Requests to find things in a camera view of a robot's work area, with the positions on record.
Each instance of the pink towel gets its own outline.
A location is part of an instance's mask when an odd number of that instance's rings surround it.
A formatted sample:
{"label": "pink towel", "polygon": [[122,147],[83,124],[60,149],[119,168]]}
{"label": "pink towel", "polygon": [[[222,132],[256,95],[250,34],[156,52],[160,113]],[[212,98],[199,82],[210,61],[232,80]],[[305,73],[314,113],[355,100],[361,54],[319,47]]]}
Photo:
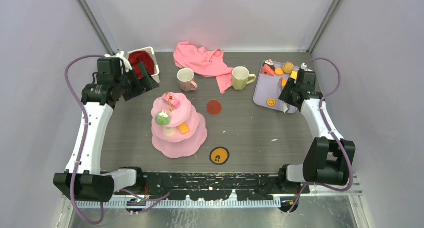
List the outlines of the pink towel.
{"label": "pink towel", "polygon": [[175,65],[189,68],[203,77],[216,77],[219,91],[224,94],[232,86],[232,72],[224,63],[224,53],[220,50],[207,51],[205,47],[197,49],[189,42],[180,42],[173,53]]}

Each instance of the mug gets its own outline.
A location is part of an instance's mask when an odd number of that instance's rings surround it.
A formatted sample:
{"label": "mug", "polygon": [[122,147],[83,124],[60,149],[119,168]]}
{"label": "mug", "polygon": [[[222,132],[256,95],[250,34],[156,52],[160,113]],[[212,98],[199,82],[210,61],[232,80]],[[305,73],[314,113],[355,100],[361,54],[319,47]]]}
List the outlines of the mug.
{"label": "mug", "polygon": [[176,74],[179,87],[185,92],[192,92],[198,89],[198,84],[195,82],[195,73],[188,68],[183,68]]}
{"label": "mug", "polygon": [[250,74],[246,67],[238,66],[232,70],[232,87],[234,87],[236,91],[243,90],[248,84],[255,80],[256,75]]}

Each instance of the white wall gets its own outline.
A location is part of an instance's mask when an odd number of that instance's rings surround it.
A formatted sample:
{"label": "white wall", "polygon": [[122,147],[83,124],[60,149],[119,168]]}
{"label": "white wall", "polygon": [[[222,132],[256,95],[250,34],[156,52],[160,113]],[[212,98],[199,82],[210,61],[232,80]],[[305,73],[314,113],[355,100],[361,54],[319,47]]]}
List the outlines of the white wall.
{"label": "white wall", "polygon": [[[74,149],[81,112],[64,71],[73,59],[104,54],[75,0],[0,0],[0,227],[54,227],[53,185]],[[96,59],[71,72],[77,94]]]}
{"label": "white wall", "polygon": [[[422,227],[423,0],[344,0],[314,57],[340,66],[329,113],[356,144],[353,167],[375,227]],[[317,61],[325,92],[334,69]]]}
{"label": "white wall", "polygon": [[122,51],[174,51],[189,41],[226,51],[295,52],[309,48],[333,0],[88,1]]}

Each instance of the gray floor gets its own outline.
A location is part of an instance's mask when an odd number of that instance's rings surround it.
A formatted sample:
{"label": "gray floor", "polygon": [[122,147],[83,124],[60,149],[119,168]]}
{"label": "gray floor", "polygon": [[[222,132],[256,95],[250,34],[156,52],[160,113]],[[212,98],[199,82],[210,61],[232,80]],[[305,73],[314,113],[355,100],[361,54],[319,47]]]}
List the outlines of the gray floor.
{"label": "gray floor", "polygon": [[[104,221],[91,226],[73,215],[70,228],[356,228],[349,198],[302,197],[296,212],[287,216],[278,208],[158,209],[130,216],[122,209],[106,209]],[[83,213],[97,221],[99,209]]]}
{"label": "gray floor", "polygon": [[[165,157],[152,145],[150,114],[153,101],[166,92],[180,92],[178,68],[172,53],[157,53],[160,87],[133,100],[116,104],[107,127],[101,154],[101,168],[114,171],[124,166],[138,166],[156,172],[226,172],[277,173],[284,164],[300,164],[312,143],[305,118],[299,113],[284,114],[253,103],[256,82],[242,91],[232,87],[220,94],[215,78],[196,75],[198,90],[186,96],[204,115],[208,137],[196,155],[178,159]],[[308,53],[226,53],[229,67],[245,66],[259,74],[261,63],[272,59],[292,62],[300,67],[311,60]],[[220,115],[206,111],[210,100],[222,103]],[[213,148],[225,147],[230,159],[224,165],[209,161]]]}

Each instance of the red coaster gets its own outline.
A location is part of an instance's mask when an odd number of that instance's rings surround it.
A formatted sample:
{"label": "red coaster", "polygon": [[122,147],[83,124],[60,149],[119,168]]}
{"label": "red coaster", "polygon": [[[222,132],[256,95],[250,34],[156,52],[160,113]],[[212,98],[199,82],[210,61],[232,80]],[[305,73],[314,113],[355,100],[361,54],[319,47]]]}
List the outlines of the red coaster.
{"label": "red coaster", "polygon": [[211,100],[209,103],[207,103],[207,112],[211,115],[219,115],[221,111],[223,110],[223,106],[221,103],[217,100]]}

